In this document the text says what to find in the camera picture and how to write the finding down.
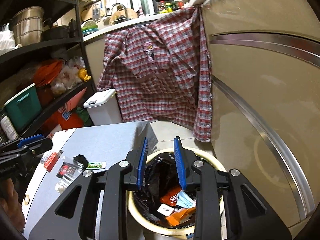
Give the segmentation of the person's left hand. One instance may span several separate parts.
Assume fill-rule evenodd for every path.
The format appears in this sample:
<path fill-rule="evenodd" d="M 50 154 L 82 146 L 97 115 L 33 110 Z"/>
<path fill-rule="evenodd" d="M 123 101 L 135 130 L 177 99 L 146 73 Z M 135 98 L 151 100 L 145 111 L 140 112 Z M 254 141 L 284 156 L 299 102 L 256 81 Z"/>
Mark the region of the person's left hand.
<path fill-rule="evenodd" d="M 12 225 L 19 232 L 23 232 L 25 226 L 24 214 L 11 178 L 1 181 L 1 206 Z"/>

